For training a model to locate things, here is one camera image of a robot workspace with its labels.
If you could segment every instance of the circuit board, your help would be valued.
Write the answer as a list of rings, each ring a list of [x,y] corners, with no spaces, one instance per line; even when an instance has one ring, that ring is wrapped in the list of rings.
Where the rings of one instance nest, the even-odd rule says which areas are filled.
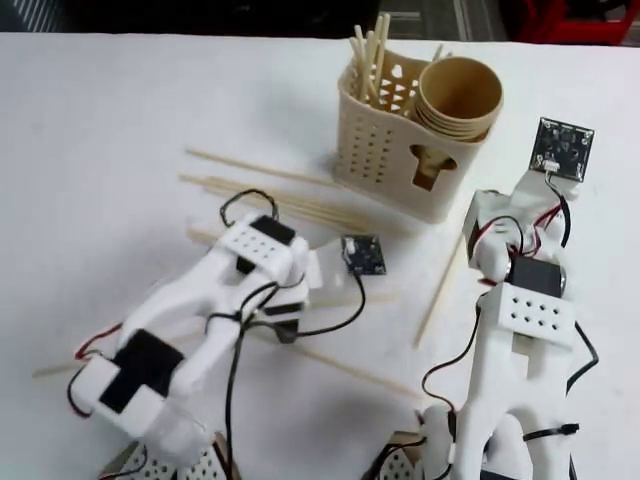
[[[594,134],[588,128],[541,118],[529,169],[545,172],[548,162],[554,175],[583,182]]]
[[[345,235],[342,254],[349,270],[359,275],[386,275],[382,247],[376,235]]]

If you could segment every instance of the black wire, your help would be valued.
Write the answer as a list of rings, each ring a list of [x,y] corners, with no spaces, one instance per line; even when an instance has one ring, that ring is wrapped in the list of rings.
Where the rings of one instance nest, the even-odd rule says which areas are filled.
[[[352,271],[351,273],[353,274],[353,278],[356,280],[356,283],[358,284],[358,288],[360,289],[360,299],[361,299],[360,306],[358,306],[358,309],[353,313],[353,315],[347,318],[344,322],[338,323],[337,325],[333,325],[331,327],[319,328],[317,330],[309,330],[306,332],[298,332],[296,334],[296,337],[312,337],[314,335],[322,335],[325,333],[335,332],[336,330],[340,330],[341,328],[344,328],[356,321],[356,319],[360,316],[360,314],[364,310],[364,306],[367,303],[367,294],[364,291],[364,285],[362,284],[362,278],[360,278],[360,275],[355,271]]]
[[[233,399],[233,386],[236,380],[236,373],[238,371],[238,363],[240,362],[240,351],[242,350],[242,343],[244,341],[245,334],[247,330],[252,328],[253,318],[255,316],[254,312],[251,312],[244,322],[242,322],[242,310],[247,306],[247,304],[253,299],[256,295],[268,290],[272,289],[271,292],[260,302],[260,304],[256,307],[255,310],[259,310],[264,305],[266,305],[273,296],[279,290],[279,286],[277,282],[269,282],[258,288],[256,288],[253,292],[246,296],[246,298],[242,301],[240,308],[237,312],[237,317],[241,321],[240,325],[240,333],[238,335],[238,339],[236,340],[235,350],[233,352],[233,360],[231,361],[231,368],[229,370],[229,379],[227,380],[227,394],[225,398],[225,413],[224,413],[224,423],[225,429],[227,433],[227,461],[224,465],[225,475],[229,480],[233,478],[233,430],[231,428],[231,404]]]
[[[442,472],[440,475],[438,475],[436,478],[434,478],[433,480],[444,480],[451,473],[451,468],[453,468],[453,465],[449,464],[447,466],[447,469],[444,472]]]
[[[102,475],[101,477],[98,477],[98,480],[113,480],[114,478],[126,477],[128,475],[134,475],[136,473],[141,472],[142,469],[146,467],[147,463],[149,462],[149,452],[147,451],[146,445],[142,446],[142,455],[144,456],[144,460],[136,468],[132,470],[128,470],[126,472],[107,473],[106,475]]]
[[[220,207],[220,219],[222,220],[222,223],[225,227],[230,227],[235,223],[229,222],[229,220],[227,220],[227,209],[242,197],[251,194],[260,195],[262,198],[266,199],[271,204],[271,217],[275,220],[278,220],[280,218],[280,211],[278,210],[278,205],[276,204],[275,199],[264,190],[260,190],[258,188],[250,188],[248,190],[243,190],[242,192],[236,193],[233,197],[224,202]]]
[[[69,401],[69,405],[71,405],[71,408],[76,415],[78,415],[80,418],[89,418],[92,412],[85,412],[81,410],[73,399],[73,395],[71,394],[71,387],[73,386],[73,383],[76,381],[78,376],[82,373],[82,370],[84,370],[84,367],[74,373],[73,377],[71,377],[71,380],[69,380],[69,384],[67,385],[67,400]]]
[[[408,448],[408,447],[420,447],[421,445],[424,445],[426,442],[427,442],[427,438],[424,437],[418,440],[417,442],[404,443],[402,445],[396,445],[395,447],[390,448],[387,453],[384,453],[383,456],[381,458],[378,458],[378,460],[376,461],[376,466],[373,469],[373,471],[376,472],[375,478],[377,479],[380,478],[380,473],[382,471],[382,467],[384,467],[384,462],[386,462],[387,458],[389,458],[391,455],[396,453],[398,450],[402,450],[403,448]]]
[[[591,340],[589,340],[589,337],[587,337],[587,334],[584,333],[584,330],[582,330],[582,327],[580,326],[580,324],[578,322],[575,323],[575,328],[578,331],[578,335],[580,335],[580,338],[582,339],[582,341],[584,342],[584,344],[586,345],[587,349],[589,350],[589,353],[591,354],[591,360],[589,362],[587,362],[583,367],[579,368],[573,375],[571,375],[571,377],[569,377],[569,380],[567,380],[567,395],[569,394],[569,392],[571,391],[571,388],[573,388],[573,385],[585,374],[587,373],[589,370],[591,370],[593,367],[595,367],[598,363],[600,363],[600,357],[598,356],[598,352],[595,349],[595,347],[593,346],[593,344],[591,343]],[[529,440],[533,440],[535,438],[543,438],[549,435],[565,435],[566,433],[564,433],[562,431],[562,428],[560,429],[547,429],[547,430],[538,430],[536,432],[531,432],[527,435],[524,435],[523,439],[524,441],[529,441]],[[576,468],[575,465],[573,464],[573,456],[569,457],[569,479],[570,480],[577,480],[578,479],[578,475],[576,473]]]
[[[569,393],[571,388],[573,388],[573,385],[580,379],[580,377],[582,377],[585,373],[587,373],[589,370],[595,367],[598,363],[600,363],[600,357],[598,356],[598,352],[596,351],[595,347],[589,340],[589,337],[587,337],[587,334],[584,333],[584,330],[582,330],[582,327],[578,322],[576,322],[575,327],[576,327],[576,330],[578,331],[578,335],[580,335],[580,338],[582,339],[587,349],[589,350],[589,353],[591,354],[591,360],[586,365],[579,368],[578,371],[576,371],[576,373],[571,375],[571,377],[569,377],[569,380],[567,380],[567,394]]]
[[[569,204],[567,203],[567,199],[562,193],[558,190],[553,183],[551,183],[551,173],[547,172],[544,177],[544,181],[547,186],[551,189],[553,193],[555,193],[558,200],[560,200],[560,208],[562,209],[562,214],[564,215],[564,234],[562,235],[562,241],[560,245],[564,248],[567,246],[569,242],[569,236],[571,235],[571,210],[569,209]]]
[[[435,367],[431,368],[427,373],[425,373],[424,377],[422,377],[422,391],[427,395],[429,395],[431,398],[442,400],[444,403],[449,405],[449,410],[451,412],[455,412],[456,410],[455,406],[453,405],[453,402],[451,402],[451,400],[449,400],[446,397],[430,392],[429,389],[427,389],[426,387],[426,383],[428,378],[438,370],[442,370],[443,368],[447,368],[447,367],[450,367],[451,365],[455,365],[456,363],[458,363],[460,360],[462,360],[464,357],[467,356],[467,354],[469,353],[469,350],[471,350],[471,346],[473,345],[473,340],[476,338],[476,334],[478,333],[479,325],[480,325],[480,307],[476,306],[476,322],[475,322],[475,325],[473,326],[473,332],[471,333],[471,338],[469,338],[469,342],[467,343],[467,346],[462,351],[462,353],[447,362],[443,362],[436,365]]]

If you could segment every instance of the perforated plate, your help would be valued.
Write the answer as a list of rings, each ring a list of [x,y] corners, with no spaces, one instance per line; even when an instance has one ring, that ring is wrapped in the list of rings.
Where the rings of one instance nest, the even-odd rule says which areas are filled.
[[[412,480],[413,470],[413,465],[404,450],[398,450],[384,462],[379,478],[381,480]]]
[[[134,470],[144,462],[143,446],[138,445],[120,469],[120,472]],[[171,464],[162,462],[149,455],[144,468],[132,475],[117,477],[118,480],[224,480],[224,470],[213,447],[203,454],[200,463],[191,468],[177,470]]]

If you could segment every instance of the white tabletop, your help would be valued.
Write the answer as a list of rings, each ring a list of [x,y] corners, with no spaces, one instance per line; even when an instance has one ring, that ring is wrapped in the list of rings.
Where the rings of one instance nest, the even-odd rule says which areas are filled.
[[[429,58],[432,42],[390,42]],[[596,130],[581,197],[573,205],[567,261],[581,323],[602,363],[569,399],[581,423],[581,480],[634,478],[640,387],[635,272],[640,175],[640,51],[449,44],[498,73],[505,104],[447,223],[407,220],[418,235],[382,237],[389,275],[367,279],[399,300],[370,305],[344,331],[305,347],[419,391],[424,371],[458,353],[481,287],[461,268],[423,348],[411,342],[444,271],[476,188],[509,192],[524,172],[538,118]],[[64,363],[92,332],[120,320],[147,288],[182,271],[204,248],[185,229],[216,224],[221,199],[177,174],[211,173],[388,210],[350,192],[276,180],[185,155],[185,146],[330,178],[336,81],[346,41],[179,36],[0,34],[0,476],[86,479],[126,444],[97,420],[71,415]],[[293,223],[315,240],[335,232]],[[316,311],[331,324],[350,308]],[[576,366],[587,359],[581,348]],[[228,361],[212,408],[222,409]],[[460,405],[470,358],[434,378]],[[355,379],[281,346],[249,340],[234,398],[234,446],[247,480],[359,478],[394,429],[428,401]]]

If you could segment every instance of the white 3d-printed robot arm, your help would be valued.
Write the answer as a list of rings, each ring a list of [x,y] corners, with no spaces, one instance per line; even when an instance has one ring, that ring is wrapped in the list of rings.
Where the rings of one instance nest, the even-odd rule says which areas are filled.
[[[248,215],[236,222],[200,262],[129,315],[116,356],[94,356],[72,385],[74,398],[162,456],[180,465],[197,462],[213,432],[190,405],[202,395],[207,373],[235,343],[240,321],[276,286],[294,287],[269,297],[267,306],[306,304],[308,257],[306,240],[274,219]],[[148,332],[156,322],[194,315],[207,319],[208,328],[188,358]]]

